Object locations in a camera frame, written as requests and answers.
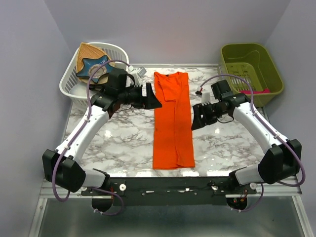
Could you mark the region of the white plastic basket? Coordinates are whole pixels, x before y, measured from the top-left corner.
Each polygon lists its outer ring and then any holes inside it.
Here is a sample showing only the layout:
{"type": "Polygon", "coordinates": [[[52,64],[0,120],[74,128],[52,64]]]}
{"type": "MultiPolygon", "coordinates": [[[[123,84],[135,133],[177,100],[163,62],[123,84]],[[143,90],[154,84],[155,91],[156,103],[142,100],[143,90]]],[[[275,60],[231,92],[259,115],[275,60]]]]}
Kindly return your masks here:
{"type": "MultiPolygon", "coordinates": [[[[112,60],[122,60],[129,63],[127,53],[124,49],[117,45],[104,42],[88,42],[88,44],[102,49],[112,60]]],[[[86,83],[76,76],[76,58],[78,50],[79,47],[75,51],[60,80],[59,89],[65,96],[69,97],[77,107],[85,110],[87,107],[86,83]]]]}

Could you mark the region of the pink cloth in bin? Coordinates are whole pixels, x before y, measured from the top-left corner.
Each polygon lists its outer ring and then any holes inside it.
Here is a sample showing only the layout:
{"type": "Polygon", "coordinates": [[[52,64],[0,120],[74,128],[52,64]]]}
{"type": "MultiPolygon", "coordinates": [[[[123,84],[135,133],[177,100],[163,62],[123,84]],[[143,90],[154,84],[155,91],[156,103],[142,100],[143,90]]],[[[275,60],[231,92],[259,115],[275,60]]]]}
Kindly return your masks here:
{"type": "Polygon", "coordinates": [[[265,88],[264,90],[259,90],[259,91],[257,91],[257,90],[252,90],[252,91],[240,90],[239,92],[244,93],[244,94],[251,94],[251,93],[253,93],[253,94],[266,94],[266,93],[270,93],[270,90],[268,88],[265,88]]]}

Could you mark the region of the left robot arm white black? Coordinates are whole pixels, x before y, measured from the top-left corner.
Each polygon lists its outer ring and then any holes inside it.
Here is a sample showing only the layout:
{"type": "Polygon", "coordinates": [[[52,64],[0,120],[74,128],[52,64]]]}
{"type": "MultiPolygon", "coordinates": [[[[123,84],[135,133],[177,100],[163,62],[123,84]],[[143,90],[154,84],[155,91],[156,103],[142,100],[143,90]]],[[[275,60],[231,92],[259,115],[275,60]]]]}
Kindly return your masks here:
{"type": "Polygon", "coordinates": [[[45,179],[69,192],[90,188],[104,195],[109,191],[108,174],[97,169],[83,169],[79,160],[100,128],[107,123],[120,105],[136,109],[157,109],[162,104],[156,98],[151,83],[141,85],[136,73],[115,69],[108,75],[102,89],[88,101],[84,116],[71,134],[55,149],[42,155],[45,179]]]}

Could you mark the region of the orange t shirt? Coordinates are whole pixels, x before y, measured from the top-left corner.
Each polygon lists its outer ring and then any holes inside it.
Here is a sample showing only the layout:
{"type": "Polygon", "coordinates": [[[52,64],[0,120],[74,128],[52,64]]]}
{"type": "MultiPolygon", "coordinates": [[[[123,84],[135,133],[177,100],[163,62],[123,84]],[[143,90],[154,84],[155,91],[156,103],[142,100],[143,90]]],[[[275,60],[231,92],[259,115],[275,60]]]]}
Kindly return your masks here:
{"type": "Polygon", "coordinates": [[[187,73],[154,73],[156,97],[153,169],[195,167],[187,73]]]}

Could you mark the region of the woven bamboo leaf tray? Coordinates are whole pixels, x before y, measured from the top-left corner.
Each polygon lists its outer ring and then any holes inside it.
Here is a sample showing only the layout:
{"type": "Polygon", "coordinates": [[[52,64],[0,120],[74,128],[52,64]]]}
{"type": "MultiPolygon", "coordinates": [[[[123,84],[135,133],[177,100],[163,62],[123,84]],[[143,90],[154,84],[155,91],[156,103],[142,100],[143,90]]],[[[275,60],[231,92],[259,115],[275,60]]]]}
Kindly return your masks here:
{"type": "Polygon", "coordinates": [[[92,46],[88,43],[82,42],[79,46],[79,50],[77,53],[76,71],[79,72],[83,68],[83,62],[82,62],[83,58],[97,59],[104,55],[107,55],[109,57],[109,55],[105,53],[102,49],[96,46],[92,46]]]}

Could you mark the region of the blue star shaped dish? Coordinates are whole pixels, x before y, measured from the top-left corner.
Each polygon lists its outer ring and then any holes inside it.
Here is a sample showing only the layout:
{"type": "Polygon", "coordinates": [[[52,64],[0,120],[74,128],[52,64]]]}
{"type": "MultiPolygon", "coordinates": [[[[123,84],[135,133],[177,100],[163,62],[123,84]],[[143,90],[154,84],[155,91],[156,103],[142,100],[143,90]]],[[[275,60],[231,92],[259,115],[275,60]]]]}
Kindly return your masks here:
{"type": "Polygon", "coordinates": [[[83,58],[83,68],[76,73],[76,76],[80,79],[89,79],[90,76],[94,74],[91,81],[95,84],[101,83],[101,78],[108,75],[115,68],[115,64],[113,62],[101,67],[101,65],[107,61],[109,61],[109,57],[107,55],[101,56],[97,59],[83,58]]]}

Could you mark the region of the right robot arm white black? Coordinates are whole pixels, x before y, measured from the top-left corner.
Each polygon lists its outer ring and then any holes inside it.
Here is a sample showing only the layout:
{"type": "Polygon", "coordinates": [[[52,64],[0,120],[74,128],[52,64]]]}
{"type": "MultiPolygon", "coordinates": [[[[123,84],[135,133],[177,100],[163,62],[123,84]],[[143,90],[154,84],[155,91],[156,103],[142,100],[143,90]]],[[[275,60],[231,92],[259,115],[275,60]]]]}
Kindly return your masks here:
{"type": "Polygon", "coordinates": [[[217,103],[210,102],[209,93],[196,93],[201,103],[193,105],[192,130],[218,122],[223,115],[229,115],[240,122],[260,145],[264,156],[257,165],[244,167],[229,174],[228,190],[239,193],[251,183],[281,183],[283,179],[303,171],[301,167],[302,145],[279,133],[254,107],[252,96],[234,94],[227,81],[222,80],[211,86],[217,103]]]}

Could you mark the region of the green plastic bin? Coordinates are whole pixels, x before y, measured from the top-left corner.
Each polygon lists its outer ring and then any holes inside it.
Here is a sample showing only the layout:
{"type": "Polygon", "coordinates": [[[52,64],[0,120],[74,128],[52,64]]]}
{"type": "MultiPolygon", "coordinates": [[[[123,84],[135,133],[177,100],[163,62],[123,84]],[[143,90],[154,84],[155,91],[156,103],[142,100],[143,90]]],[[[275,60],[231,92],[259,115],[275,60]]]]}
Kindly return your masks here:
{"type": "Polygon", "coordinates": [[[223,46],[221,74],[233,75],[225,79],[235,94],[240,93],[240,90],[249,90],[247,84],[237,77],[245,79],[252,90],[268,88],[270,93],[254,94],[253,103],[256,107],[267,105],[284,90],[283,80],[268,51],[257,43],[235,43],[223,46]]]}

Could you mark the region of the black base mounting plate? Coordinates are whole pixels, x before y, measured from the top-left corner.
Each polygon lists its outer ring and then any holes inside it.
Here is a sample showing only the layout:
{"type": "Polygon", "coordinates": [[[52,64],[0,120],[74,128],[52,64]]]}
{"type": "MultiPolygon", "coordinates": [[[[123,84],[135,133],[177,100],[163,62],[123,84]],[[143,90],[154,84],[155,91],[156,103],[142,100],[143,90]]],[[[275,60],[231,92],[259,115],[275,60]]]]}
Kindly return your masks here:
{"type": "Polygon", "coordinates": [[[228,198],[256,194],[247,185],[233,185],[228,176],[113,177],[112,190],[126,206],[226,205],[228,198]]]}

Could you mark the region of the aluminium rail frame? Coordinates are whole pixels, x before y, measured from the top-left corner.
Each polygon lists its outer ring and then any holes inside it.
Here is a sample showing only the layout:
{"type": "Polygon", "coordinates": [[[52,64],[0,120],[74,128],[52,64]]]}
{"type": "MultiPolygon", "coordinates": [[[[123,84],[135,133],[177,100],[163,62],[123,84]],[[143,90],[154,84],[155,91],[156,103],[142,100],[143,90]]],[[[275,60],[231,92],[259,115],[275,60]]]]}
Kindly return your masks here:
{"type": "Polygon", "coordinates": [[[296,179],[285,185],[265,185],[249,196],[261,201],[246,213],[226,206],[127,207],[108,217],[92,211],[90,198],[80,193],[65,203],[43,182],[29,236],[31,237],[311,237],[302,191],[296,179]]]}

